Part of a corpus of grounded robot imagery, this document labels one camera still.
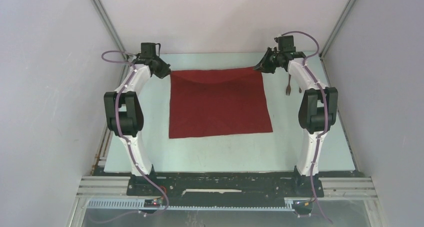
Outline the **brown wooden fork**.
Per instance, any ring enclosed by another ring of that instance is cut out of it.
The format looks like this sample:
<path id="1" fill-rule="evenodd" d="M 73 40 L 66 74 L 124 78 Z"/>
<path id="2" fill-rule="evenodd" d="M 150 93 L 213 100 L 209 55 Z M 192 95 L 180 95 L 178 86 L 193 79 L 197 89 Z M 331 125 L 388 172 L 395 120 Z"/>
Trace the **brown wooden fork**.
<path id="1" fill-rule="evenodd" d="M 287 86 L 286 86 L 286 89 L 285 89 L 285 94 L 286 94 L 287 96 L 289 96 L 289 95 L 291 94 L 291 91 L 292 91 L 292 88 L 291 88 L 291 78 L 292 78 L 292 76 L 289 74 L 289 75 L 288 75 L 288 82 L 287 82 Z"/>

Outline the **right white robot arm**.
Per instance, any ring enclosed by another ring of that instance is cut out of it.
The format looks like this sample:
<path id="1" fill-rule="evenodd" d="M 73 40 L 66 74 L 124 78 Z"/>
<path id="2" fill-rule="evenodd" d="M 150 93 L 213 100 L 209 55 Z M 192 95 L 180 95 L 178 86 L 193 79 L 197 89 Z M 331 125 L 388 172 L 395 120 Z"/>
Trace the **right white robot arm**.
<path id="1" fill-rule="evenodd" d="M 296 169 L 300 176 L 310 177 L 319 172 L 324 139 L 337 119 L 339 92 L 319 80 L 305 59 L 303 52 L 283 52 L 269 47 L 253 69 L 273 74 L 277 68 L 283 68 L 302 90 L 298 122 L 304 136 Z"/>

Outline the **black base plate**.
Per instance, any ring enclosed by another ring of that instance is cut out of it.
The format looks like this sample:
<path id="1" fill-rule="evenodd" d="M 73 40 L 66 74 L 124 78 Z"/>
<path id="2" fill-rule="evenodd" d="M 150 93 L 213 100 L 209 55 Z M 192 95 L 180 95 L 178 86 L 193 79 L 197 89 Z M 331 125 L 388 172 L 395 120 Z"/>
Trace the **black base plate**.
<path id="1" fill-rule="evenodd" d="M 285 200 L 324 197 L 322 182 L 294 172 L 153 172 L 132 175 L 128 196 L 161 197 L 170 206 L 282 207 Z"/>

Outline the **red cloth napkin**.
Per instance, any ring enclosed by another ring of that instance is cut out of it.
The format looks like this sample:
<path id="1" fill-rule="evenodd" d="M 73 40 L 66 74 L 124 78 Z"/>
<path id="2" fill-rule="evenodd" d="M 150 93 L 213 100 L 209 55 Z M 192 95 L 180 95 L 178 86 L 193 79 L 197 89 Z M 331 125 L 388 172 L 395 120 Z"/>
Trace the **red cloth napkin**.
<path id="1" fill-rule="evenodd" d="M 273 132 L 261 72 L 252 67 L 170 75 L 171 139 Z"/>

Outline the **aluminium frame rail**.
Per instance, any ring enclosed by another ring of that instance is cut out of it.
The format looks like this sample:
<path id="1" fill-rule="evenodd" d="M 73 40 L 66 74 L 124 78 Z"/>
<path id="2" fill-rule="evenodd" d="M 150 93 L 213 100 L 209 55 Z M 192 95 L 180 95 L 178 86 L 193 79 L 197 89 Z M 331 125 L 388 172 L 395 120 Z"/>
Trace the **aluminium frame rail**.
<path id="1" fill-rule="evenodd" d="M 76 197 L 126 198 L 129 180 L 128 176 L 83 176 Z"/>

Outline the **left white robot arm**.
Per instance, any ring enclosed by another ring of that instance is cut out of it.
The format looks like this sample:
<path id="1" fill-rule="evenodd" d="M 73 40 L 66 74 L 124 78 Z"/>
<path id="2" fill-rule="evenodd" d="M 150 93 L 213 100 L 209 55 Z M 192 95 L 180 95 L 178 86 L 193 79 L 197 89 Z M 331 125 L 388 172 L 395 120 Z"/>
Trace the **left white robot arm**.
<path id="1" fill-rule="evenodd" d="M 148 176 L 153 164 L 142 138 L 145 118 L 138 96 L 153 75 L 163 79 L 171 73 L 171 69 L 156 53 L 127 55 L 131 58 L 123 63 L 129 66 L 128 74 L 114 91 L 106 92 L 103 96 L 106 124 L 123 143 L 131 173 Z"/>

